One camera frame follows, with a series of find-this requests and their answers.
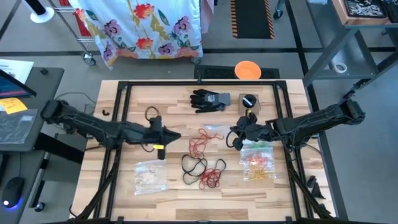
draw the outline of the sticky note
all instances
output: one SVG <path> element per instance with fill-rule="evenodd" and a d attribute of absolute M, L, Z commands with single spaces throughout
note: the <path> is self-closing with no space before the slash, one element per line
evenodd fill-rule
<path fill-rule="evenodd" d="M 164 146 L 162 146 L 162 145 L 154 145 L 154 149 L 164 149 Z"/>
<path fill-rule="evenodd" d="M 0 99 L 0 105 L 4 108 L 7 114 L 27 110 L 25 104 L 17 98 Z"/>

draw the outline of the floral cloth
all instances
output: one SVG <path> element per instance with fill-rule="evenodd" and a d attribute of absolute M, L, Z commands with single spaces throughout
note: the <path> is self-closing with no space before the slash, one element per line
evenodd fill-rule
<path fill-rule="evenodd" d="M 202 57 L 201 0 L 69 0 L 107 66 L 118 56 Z"/>

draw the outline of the paper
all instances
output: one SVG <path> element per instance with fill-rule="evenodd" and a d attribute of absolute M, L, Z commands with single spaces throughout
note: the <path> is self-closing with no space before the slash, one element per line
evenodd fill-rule
<path fill-rule="evenodd" d="M 7 114 L 27 110 L 25 104 L 17 98 L 6 98 L 0 100 L 0 106 L 4 108 Z"/>
<path fill-rule="evenodd" d="M 32 70 L 33 62 L 0 59 L 0 69 L 25 84 Z"/>

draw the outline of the workbench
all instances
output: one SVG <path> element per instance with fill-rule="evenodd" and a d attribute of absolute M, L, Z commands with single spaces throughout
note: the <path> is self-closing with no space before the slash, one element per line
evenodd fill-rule
<path fill-rule="evenodd" d="M 278 0 L 274 19 L 282 16 L 282 6 L 285 3 L 286 0 Z M 355 79 L 359 80 L 356 86 L 361 89 L 398 64 L 398 50 L 376 64 L 359 31 L 385 29 L 396 48 L 398 23 L 391 23 L 387 17 L 381 19 L 350 17 L 346 11 L 345 0 L 329 0 L 326 5 L 306 3 L 320 38 L 323 53 L 305 73 L 303 78 L 305 87 L 310 86 L 314 80 Z M 347 66 L 347 70 L 343 73 L 332 69 L 340 62 Z"/>
<path fill-rule="evenodd" d="M 242 81 L 236 80 L 229 81 L 242 83 Z M 286 217 L 295 219 L 284 150 L 280 142 L 273 142 L 276 179 L 243 181 L 243 166 L 239 164 L 239 152 L 226 147 L 225 139 L 212 139 L 205 150 L 205 157 L 208 160 L 209 167 L 213 166 L 219 158 L 224 159 L 227 164 L 226 170 L 221 175 L 220 186 L 214 189 L 207 187 L 205 190 L 200 190 L 198 183 L 186 185 L 182 180 L 181 158 L 184 154 L 188 154 L 189 139 L 198 137 L 198 130 L 203 128 L 205 124 L 234 126 L 239 118 L 238 96 L 240 93 L 258 95 L 261 111 L 257 123 L 264 124 L 265 120 L 278 118 L 275 109 L 274 92 L 271 86 L 244 84 L 233 86 L 196 84 L 160 86 L 159 84 L 151 84 L 153 82 L 159 83 L 160 80 L 134 80 L 134 82 L 145 82 L 146 84 L 133 86 L 130 97 L 125 97 L 126 90 L 122 90 L 118 106 L 120 108 L 118 110 L 118 120 L 123 119 L 121 108 L 123 108 L 125 103 L 124 100 L 129 99 L 129 106 L 126 108 L 127 121 L 148 126 L 149 123 L 144 117 L 144 112 L 147 107 L 155 106 L 160 111 L 163 124 L 171 131 L 182 135 L 179 140 L 172 142 L 166 148 L 169 189 L 157 194 L 135 196 L 134 164 L 157 159 L 157 153 L 155 151 L 152 153 L 145 152 L 140 145 L 123 144 L 111 215 L 106 212 L 109 199 L 107 193 L 111 191 L 108 190 L 102 199 L 99 217 L 110 215 L 112 220 L 124 217 L 124 221 L 284 221 Z M 309 113 L 310 109 L 302 81 L 286 80 L 285 83 L 293 116 Z M 115 105 L 118 105 L 115 103 L 116 95 L 118 89 L 121 88 L 118 85 L 119 80 L 102 81 L 95 108 L 96 117 L 107 121 L 112 120 L 112 117 L 114 117 L 112 111 L 114 111 Z M 193 90 L 200 88 L 218 93 L 230 93 L 231 106 L 227 106 L 224 112 L 195 114 L 195 109 L 191 108 L 189 96 Z M 284 98 L 282 95 L 280 95 L 280 98 L 284 109 Z M 311 139 L 309 144 L 319 149 L 317 140 Z M 89 140 L 87 148 L 97 145 L 98 143 L 95 140 Z M 319 152 L 308 146 L 304 147 L 301 152 L 306 176 L 315 175 L 317 177 L 321 192 L 326 198 L 326 200 L 317 200 L 320 203 L 324 203 L 334 216 L 335 209 L 332 195 L 335 193 L 331 194 L 328 183 L 329 177 L 325 172 L 323 158 Z M 105 154 L 103 147 L 85 152 L 72 205 L 74 214 L 78 215 L 81 213 L 96 193 Z M 111 153 L 110 158 L 108 170 L 113 163 L 114 152 Z M 297 193 L 301 214 L 306 217 L 304 199 L 299 188 L 297 188 Z"/>

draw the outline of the orange frisbee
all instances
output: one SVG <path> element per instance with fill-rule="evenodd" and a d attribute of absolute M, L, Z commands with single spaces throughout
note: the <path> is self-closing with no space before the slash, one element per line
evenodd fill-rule
<path fill-rule="evenodd" d="M 255 80 L 261 77 L 260 67 L 251 61 L 242 61 L 235 66 L 235 75 L 242 80 Z"/>

